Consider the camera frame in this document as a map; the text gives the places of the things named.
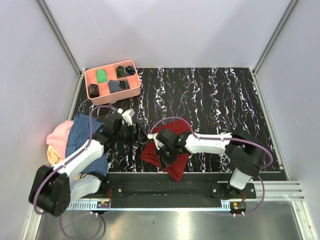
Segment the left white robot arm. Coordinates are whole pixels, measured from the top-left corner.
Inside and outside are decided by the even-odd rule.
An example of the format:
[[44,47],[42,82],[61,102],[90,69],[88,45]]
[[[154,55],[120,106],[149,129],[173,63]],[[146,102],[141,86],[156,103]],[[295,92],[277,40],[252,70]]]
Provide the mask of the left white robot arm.
[[134,114],[132,108],[116,108],[103,123],[91,114],[78,114],[68,135],[65,159],[36,171],[28,197],[34,211],[58,217],[81,197],[103,198],[108,193],[106,152],[119,142],[140,144],[147,138],[133,121]]

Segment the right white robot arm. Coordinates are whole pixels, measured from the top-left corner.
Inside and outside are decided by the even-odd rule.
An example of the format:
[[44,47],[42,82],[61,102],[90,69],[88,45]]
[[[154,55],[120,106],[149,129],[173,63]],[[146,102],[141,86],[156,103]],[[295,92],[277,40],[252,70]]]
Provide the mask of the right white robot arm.
[[171,166],[183,154],[226,156],[232,171],[227,192],[235,199],[244,194],[249,180],[259,176],[267,154],[265,147],[244,131],[220,135],[192,132],[177,134],[164,128],[158,133],[148,134],[147,138],[155,143],[155,152],[165,167]]

